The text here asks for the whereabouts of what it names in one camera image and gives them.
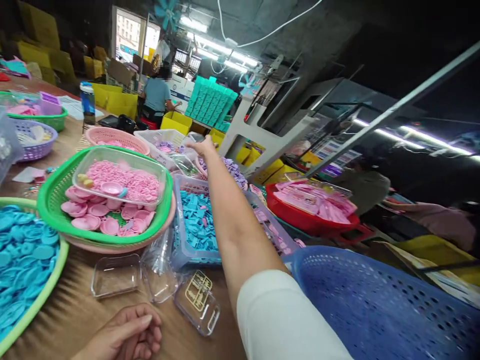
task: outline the hand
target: hand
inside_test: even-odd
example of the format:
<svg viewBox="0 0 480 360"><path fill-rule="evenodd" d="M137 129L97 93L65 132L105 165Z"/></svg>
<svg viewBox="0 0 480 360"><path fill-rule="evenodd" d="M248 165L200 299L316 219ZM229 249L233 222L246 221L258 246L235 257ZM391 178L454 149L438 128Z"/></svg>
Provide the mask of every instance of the hand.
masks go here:
<svg viewBox="0 0 480 360"><path fill-rule="evenodd" d="M124 307L72 360L148 360L160 350L161 324L149 304Z"/></svg>
<svg viewBox="0 0 480 360"><path fill-rule="evenodd" d="M207 158L212 154L217 155L217 152L215 150L217 144L214 144L212 142L212 137L210 135L205 136L205 140L203 140L202 142L189 142L185 144L185 146L187 148L192 148L197 152L198 155L203 158Z"/></svg>

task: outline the fluorescent light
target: fluorescent light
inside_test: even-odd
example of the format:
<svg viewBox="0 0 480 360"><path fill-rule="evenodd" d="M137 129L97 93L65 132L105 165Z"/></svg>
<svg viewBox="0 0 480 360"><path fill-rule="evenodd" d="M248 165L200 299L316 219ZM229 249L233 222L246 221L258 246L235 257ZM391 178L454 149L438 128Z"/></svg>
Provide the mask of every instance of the fluorescent light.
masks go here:
<svg viewBox="0 0 480 360"><path fill-rule="evenodd" d="M354 122L355 124L358 124L358 125L364 127L364 128L370 125L368 122L365 122L365 121L360 120L360 119L353 119L353 122ZM383 136L386 137L386 138L389 138L389 139L395 140L395 141L397 141L397 142L401 142L401 143L403 143L403 144L405 144L405 145L411 146L411 147L414 148L414 149L425 149L425 147L422 146L422 145L419 145L419 144L417 144L417 143L414 143L414 142L405 140L404 138L401 138L400 136L393 135L392 133L387 132L387 131L385 131L385 130L376 129L375 132L376 132L377 134L383 135Z"/></svg>
<svg viewBox="0 0 480 360"><path fill-rule="evenodd" d="M402 130L405 130L405 131L408 131L409 133L411 134L414 134L416 135L417 137L421 138L421 139L424 139L424 140L427 140L427 141L430 141L431 143L434 143L434 144L437 144L437 145L440 145L446 149L449 149L449 150L452 150L456 153L459 153L459 154L462 154L462 155L472 155L473 153L470 152L470 151L467 151L465 149L462 149L460 147L455 147L455 146L452 146L448 143L446 143L445 141L439 139L439 138L436 138L436 137L433 137L431 135L428 135L424 132L421 132L421 131L418 131L418 130L415 130L414 128L411 128L409 126L401 126L400 129Z"/></svg>
<svg viewBox="0 0 480 360"><path fill-rule="evenodd" d="M211 52L208 52L208 51L203 50L203 49L201 49L201 48L198 48L198 49L196 50L196 52L197 52L198 54L200 54L200 55L206 56L206 57L208 57L208 58L210 58L210 59L213 59L213 60L215 60L215 61L217 61L217 60L219 59L219 57L218 57L217 55L212 54Z"/></svg>
<svg viewBox="0 0 480 360"><path fill-rule="evenodd" d="M189 38L189 39L193 39L194 38L194 34L192 32L188 32L186 34L186 36ZM200 42L201 44L204 44L204 45L207 45L209 47L211 47L212 49L215 49L215 50L218 50L219 52L221 53L224 53L226 55L230 55L231 53L231 57L234 58L234 59L237 59L237 60L240 60L241 62L245 63L245 64L248 64L252 67L256 67L257 64L258 64L258 61L255 61L254 59L252 59L251 57L248 57L248 56L245 56L237 51L234 51L232 53L232 49L229 49L228 47L225 47L225 46L222 46L222 45L219 45L213 41L210 41L210 40L207 40L206 38L203 38L201 36L198 36L196 35L195 36L195 40L197 40L198 42Z"/></svg>
<svg viewBox="0 0 480 360"><path fill-rule="evenodd" d="M246 73L246 72L248 71L247 68L245 68L245 67L243 67L243 66L240 66L240 65L238 65L238 64L236 64L236 63L234 63L234 62L228 61L228 60L225 61L225 65L227 65L228 67L231 67L231 68L233 68L233 69L235 69L235 70L238 70L238 71L241 72L241 73Z"/></svg>
<svg viewBox="0 0 480 360"><path fill-rule="evenodd" d="M182 16L180 18L180 24L183 24L186 27L198 30L202 33L206 33L209 29L209 27L207 25L202 24L200 21L192 20L187 16Z"/></svg>

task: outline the stacked crates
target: stacked crates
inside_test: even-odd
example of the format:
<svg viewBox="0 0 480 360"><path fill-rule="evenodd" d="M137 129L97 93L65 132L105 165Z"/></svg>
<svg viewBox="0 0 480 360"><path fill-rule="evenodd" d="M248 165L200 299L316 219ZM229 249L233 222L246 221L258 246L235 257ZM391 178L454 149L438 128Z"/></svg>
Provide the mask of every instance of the stacked crates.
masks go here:
<svg viewBox="0 0 480 360"><path fill-rule="evenodd" d="M185 115L210 127L223 125L237 97L229 88L197 76Z"/></svg>

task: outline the person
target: person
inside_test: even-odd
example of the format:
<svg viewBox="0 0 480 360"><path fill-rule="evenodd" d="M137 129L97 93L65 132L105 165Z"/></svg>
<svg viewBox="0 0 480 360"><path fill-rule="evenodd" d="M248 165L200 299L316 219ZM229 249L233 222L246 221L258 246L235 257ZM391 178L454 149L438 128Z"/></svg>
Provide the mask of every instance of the person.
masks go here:
<svg viewBox="0 0 480 360"><path fill-rule="evenodd" d="M358 216L380 204L389 194L390 180L379 172L382 162L382 159L374 156L362 157L354 160L352 169L344 169L330 181L352 192L349 200L356 205L355 214Z"/></svg>
<svg viewBox="0 0 480 360"><path fill-rule="evenodd" d="M470 252L474 247L477 230L471 218L480 214L478 202L463 201L453 207L426 202L398 204L385 200L383 203L389 208L403 211L405 216L463 251Z"/></svg>
<svg viewBox="0 0 480 360"><path fill-rule="evenodd" d="M210 135L187 146L215 174L208 177L213 224L247 358L351 360L337 334L282 263ZM131 354L149 359L160 348L160 321L144 307L129 316L116 315L74 360L130 360ZM127 326L125 319L133 324Z"/></svg>
<svg viewBox="0 0 480 360"><path fill-rule="evenodd" d="M158 127L162 124L164 113L174 111L177 106L182 105L179 101L177 104L172 104L172 96L167 80L172 77L172 72L169 66L161 66L148 79L145 88L143 89L141 98L145 99L145 103L141 108L143 116L148 121L155 123Z"/></svg>

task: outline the table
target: table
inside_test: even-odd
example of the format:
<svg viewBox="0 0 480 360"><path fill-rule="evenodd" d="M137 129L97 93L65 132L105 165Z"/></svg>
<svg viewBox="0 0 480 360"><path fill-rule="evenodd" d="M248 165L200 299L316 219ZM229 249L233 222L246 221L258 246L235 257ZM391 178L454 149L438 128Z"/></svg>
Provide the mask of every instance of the table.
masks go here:
<svg viewBox="0 0 480 360"><path fill-rule="evenodd" d="M44 91L56 96L72 96L44 81L15 76L11 78L12 81L0 83L0 90ZM68 116L65 130L58 134L52 152L39 161L12 166L0 187L0 196L24 197L25 185L11 181L23 168L57 167L75 154L82 135L82 123ZM69 359L118 310L149 302L143 285L136 292L95 300L90 285L95 263L103 256L70 246L68 259L55 289L3 359ZM220 304L220 317L213 334L202 337L170 298L162 304L153 305L163 324L161 350L152 359L246 359L224 273L221 269L208 269L205 273L213 282L212 290Z"/></svg>

